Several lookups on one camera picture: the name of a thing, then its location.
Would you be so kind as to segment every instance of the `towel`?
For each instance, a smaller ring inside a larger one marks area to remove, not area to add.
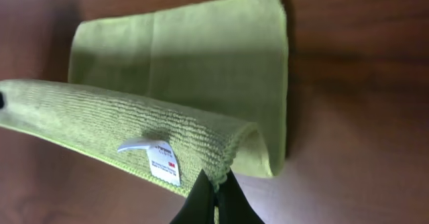
[[[3,80],[0,125],[186,196],[201,169],[269,178],[286,144],[288,43],[280,0],[215,0],[79,25],[69,83]],[[127,139],[171,145],[180,186]]]

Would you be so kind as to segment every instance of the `cloth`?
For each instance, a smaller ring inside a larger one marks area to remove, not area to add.
[[[186,196],[201,169],[272,177],[286,144],[286,17],[280,0],[216,0],[83,22],[69,82],[4,80],[0,125]],[[167,141],[181,186],[155,178],[132,137]]]

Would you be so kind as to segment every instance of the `cloth fold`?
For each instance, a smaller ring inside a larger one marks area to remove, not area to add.
[[[280,0],[216,0],[83,22],[69,82],[5,80],[0,125],[47,139],[187,195],[201,169],[278,174],[286,144],[286,17]],[[155,178],[144,151],[168,142],[182,186]]]

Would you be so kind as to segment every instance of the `care label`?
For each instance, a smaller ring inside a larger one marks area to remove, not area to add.
[[[136,149],[146,150],[153,176],[180,186],[179,166],[173,149],[167,142],[137,137],[125,141],[119,146],[118,152]]]

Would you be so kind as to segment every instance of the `wooden table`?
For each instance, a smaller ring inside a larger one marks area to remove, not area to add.
[[[66,80],[82,20],[207,0],[0,0],[0,79]],[[429,3],[283,0],[288,159],[238,176],[266,223],[429,223]],[[184,199],[0,129],[0,223],[168,223]]]

